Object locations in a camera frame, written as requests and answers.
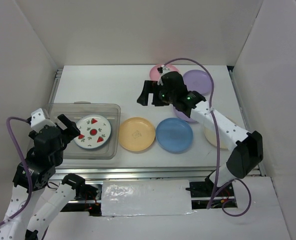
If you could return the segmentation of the watermelon pattern white plate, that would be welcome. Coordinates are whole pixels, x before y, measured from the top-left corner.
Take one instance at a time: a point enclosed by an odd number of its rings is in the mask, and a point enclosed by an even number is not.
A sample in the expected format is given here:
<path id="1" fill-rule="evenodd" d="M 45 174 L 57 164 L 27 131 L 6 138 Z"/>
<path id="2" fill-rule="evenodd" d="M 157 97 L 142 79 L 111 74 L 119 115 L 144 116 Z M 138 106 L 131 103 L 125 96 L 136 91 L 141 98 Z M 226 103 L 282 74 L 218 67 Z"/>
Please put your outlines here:
<path id="1" fill-rule="evenodd" d="M 98 114 L 87 115 L 76 122 L 80 134 L 74 143 L 85 150 L 95 150 L 108 143 L 112 134 L 112 124 Z"/>

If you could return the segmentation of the yellow plate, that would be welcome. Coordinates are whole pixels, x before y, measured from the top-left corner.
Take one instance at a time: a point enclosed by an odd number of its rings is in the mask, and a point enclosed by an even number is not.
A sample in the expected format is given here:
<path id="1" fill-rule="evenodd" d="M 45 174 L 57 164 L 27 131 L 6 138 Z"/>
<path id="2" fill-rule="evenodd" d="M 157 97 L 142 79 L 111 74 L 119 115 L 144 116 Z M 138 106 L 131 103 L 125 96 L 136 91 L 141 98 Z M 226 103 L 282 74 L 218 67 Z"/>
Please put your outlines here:
<path id="1" fill-rule="evenodd" d="M 154 140 L 155 127 L 145 118 L 132 117 L 120 125 L 118 141 L 128 151 L 145 151 Z"/>

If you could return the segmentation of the blue plate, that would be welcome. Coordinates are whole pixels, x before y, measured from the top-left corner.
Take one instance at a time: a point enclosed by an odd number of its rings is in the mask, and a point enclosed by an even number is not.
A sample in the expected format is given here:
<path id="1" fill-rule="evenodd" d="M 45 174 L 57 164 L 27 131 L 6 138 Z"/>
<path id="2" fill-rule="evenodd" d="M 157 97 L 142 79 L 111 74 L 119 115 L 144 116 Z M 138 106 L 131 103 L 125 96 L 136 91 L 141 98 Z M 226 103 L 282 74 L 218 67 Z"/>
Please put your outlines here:
<path id="1" fill-rule="evenodd" d="M 193 131 L 185 121 L 179 118 L 167 118 L 157 125 L 156 140 L 164 150 L 179 154 L 192 146 Z"/>

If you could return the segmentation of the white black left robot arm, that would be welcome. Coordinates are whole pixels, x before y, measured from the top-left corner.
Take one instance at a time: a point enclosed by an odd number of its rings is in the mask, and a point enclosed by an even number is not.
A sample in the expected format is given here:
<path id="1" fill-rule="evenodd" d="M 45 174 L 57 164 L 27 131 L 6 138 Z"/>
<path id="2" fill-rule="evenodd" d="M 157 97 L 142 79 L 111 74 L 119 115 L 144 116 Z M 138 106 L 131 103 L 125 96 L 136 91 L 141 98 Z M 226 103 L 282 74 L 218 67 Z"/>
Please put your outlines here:
<path id="1" fill-rule="evenodd" d="M 29 137 L 33 147 L 23 155 L 12 131 L 10 122 L 17 120 L 29 124 Z M 55 168 L 63 161 L 63 151 L 80 130 L 76 123 L 64 114 L 58 120 L 65 128 L 48 119 L 41 110 L 28 119 L 9 117 L 6 126 L 10 138 L 20 157 L 14 178 L 10 202 L 3 221 L 0 222 L 0 240 L 41 240 L 50 223 L 72 199 L 82 199 L 86 195 L 85 179 L 67 174 L 54 194 L 38 212 L 34 212 L 39 198 L 44 193 Z"/>

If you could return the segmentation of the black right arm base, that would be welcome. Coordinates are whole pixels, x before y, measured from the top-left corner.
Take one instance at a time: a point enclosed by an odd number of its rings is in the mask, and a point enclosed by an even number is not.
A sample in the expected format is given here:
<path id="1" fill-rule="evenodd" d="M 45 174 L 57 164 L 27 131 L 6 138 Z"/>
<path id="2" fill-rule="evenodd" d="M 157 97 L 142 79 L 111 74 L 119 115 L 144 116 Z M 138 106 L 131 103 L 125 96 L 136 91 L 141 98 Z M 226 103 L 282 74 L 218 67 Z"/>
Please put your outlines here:
<path id="1" fill-rule="evenodd" d="M 204 177 L 189 177 L 188 181 L 187 191 L 190 192 L 192 200 L 210 200 L 213 188 L 208 185 Z M 229 184 L 215 196 L 214 200 L 233 199 L 234 196 L 233 186 Z"/>

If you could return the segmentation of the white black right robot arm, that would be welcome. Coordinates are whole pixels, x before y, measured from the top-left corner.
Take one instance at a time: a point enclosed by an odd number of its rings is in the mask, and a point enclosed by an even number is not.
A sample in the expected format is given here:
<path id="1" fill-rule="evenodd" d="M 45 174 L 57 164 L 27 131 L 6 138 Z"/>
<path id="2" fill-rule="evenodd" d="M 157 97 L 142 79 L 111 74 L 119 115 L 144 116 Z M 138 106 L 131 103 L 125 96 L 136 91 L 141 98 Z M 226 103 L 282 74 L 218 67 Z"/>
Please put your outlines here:
<path id="1" fill-rule="evenodd" d="M 197 91 L 189 91 L 181 74 L 170 71 L 159 81 L 146 80 L 137 103 L 148 105 L 149 94 L 156 107 L 173 105 L 176 110 L 215 132 L 231 152 L 227 162 L 207 177 L 206 192 L 218 195 L 223 185 L 234 179 L 243 179 L 263 160 L 263 138 L 257 132 L 243 129 L 215 110 Z"/>

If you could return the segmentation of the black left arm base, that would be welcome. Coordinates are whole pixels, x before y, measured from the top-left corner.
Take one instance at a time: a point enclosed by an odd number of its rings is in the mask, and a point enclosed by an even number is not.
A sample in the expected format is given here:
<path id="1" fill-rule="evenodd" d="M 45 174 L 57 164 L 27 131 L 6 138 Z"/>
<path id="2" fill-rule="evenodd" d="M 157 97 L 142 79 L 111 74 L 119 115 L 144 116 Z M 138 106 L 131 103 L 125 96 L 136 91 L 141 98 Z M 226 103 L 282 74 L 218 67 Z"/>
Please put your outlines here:
<path id="1" fill-rule="evenodd" d="M 100 217 L 101 213 L 101 184 L 86 184 L 73 200 L 70 200 L 61 210 L 63 213 L 82 212 L 92 217 Z"/>

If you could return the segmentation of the clear plastic bin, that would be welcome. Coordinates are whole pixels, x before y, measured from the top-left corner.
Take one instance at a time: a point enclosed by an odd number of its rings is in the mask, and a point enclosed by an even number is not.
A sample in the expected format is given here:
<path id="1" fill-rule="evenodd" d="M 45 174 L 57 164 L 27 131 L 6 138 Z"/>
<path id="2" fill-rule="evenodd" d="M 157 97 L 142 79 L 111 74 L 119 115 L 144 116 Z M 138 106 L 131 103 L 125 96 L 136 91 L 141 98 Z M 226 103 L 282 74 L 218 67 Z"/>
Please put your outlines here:
<path id="1" fill-rule="evenodd" d="M 101 148 L 86 150 L 78 147 L 72 140 L 63 151 L 64 159 L 79 160 L 110 160 L 117 151 L 118 131 L 120 125 L 121 108 L 108 103 L 49 103 L 41 107 L 56 125 L 64 128 L 57 116 L 66 115 L 71 121 L 77 122 L 87 115 L 102 115 L 112 124 L 110 140 Z"/>

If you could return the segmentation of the pink plate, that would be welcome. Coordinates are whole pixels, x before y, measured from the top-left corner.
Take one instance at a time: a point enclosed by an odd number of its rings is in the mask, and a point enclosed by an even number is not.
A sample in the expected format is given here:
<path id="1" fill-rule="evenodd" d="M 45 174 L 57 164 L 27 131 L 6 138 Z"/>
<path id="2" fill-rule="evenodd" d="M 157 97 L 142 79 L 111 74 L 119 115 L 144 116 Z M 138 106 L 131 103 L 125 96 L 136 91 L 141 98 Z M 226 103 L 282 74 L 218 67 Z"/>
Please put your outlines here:
<path id="1" fill-rule="evenodd" d="M 150 73 L 149 73 L 150 80 L 158 81 L 160 79 L 160 73 L 158 72 L 159 67 L 161 67 L 161 64 L 157 64 L 151 68 Z M 170 71 L 179 72 L 179 70 L 171 64 L 166 65 L 166 67 L 169 68 Z"/>

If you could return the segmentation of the purple plate near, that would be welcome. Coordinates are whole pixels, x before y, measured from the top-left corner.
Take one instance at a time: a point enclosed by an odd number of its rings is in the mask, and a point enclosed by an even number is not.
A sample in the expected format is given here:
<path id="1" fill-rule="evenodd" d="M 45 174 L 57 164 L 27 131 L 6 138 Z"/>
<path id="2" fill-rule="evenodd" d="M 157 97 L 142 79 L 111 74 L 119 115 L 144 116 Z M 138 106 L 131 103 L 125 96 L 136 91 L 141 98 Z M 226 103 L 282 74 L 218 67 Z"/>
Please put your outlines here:
<path id="1" fill-rule="evenodd" d="M 174 110 L 174 114 L 175 114 L 176 117 L 178 117 L 179 119 L 184 120 L 184 121 L 186 121 L 186 122 L 188 122 L 188 123 L 196 123 L 195 120 L 193 120 L 193 119 L 190 118 L 190 117 L 187 117 L 184 113 L 182 113 L 182 112 L 176 110 L 175 108 L 173 108 L 173 110 Z"/>

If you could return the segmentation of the purple plate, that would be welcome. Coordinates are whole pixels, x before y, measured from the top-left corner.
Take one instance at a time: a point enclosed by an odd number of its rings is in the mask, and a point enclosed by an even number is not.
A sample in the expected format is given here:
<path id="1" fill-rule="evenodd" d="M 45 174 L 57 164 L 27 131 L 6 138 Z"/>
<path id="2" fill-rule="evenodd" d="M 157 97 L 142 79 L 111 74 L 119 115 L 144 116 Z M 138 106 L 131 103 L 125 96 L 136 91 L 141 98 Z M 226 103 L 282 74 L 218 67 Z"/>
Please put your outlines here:
<path id="1" fill-rule="evenodd" d="M 184 121 L 186 121 L 186 122 L 188 122 L 188 123 L 196 123 L 195 120 L 193 120 L 193 119 L 190 118 L 190 117 L 187 117 L 184 113 L 182 113 L 182 112 L 176 110 L 175 108 L 173 108 L 173 110 L 174 110 L 174 114 L 175 114 L 176 117 L 178 117 L 179 119 L 184 120 Z"/>
<path id="2" fill-rule="evenodd" d="M 211 93 L 212 84 L 209 75 L 202 70 L 189 70 L 183 74 L 183 80 L 189 91 L 197 91 L 206 96 Z"/>

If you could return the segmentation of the purple plate far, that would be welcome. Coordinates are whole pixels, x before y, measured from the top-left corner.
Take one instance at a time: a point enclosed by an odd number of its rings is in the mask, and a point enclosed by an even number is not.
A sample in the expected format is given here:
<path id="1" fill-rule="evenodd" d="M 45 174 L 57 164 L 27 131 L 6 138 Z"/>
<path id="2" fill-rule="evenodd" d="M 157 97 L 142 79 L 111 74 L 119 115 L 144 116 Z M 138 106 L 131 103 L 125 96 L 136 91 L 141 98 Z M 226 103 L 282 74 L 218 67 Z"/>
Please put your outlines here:
<path id="1" fill-rule="evenodd" d="M 197 91 L 206 96 L 211 93 L 212 84 L 209 75 L 202 70 L 189 70 L 183 74 L 183 80 L 189 91 Z"/>

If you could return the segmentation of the cream plate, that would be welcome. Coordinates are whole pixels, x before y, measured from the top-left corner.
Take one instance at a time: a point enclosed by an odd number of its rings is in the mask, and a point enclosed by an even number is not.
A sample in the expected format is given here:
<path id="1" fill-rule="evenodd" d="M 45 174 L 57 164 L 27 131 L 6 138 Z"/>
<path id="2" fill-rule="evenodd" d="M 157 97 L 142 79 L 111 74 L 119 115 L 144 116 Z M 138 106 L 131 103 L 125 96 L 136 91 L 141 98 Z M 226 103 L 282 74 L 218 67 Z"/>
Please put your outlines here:
<path id="1" fill-rule="evenodd" d="M 214 147 L 217 147 L 217 138 L 216 138 L 216 133 L 206 127 L 204 127 L 204 135 L 207 141 L 213 145 Z M 222 150 L 227 150 L 227 146 L 223 142 L 223 139 L 220 137 L 220 149 Z"/>

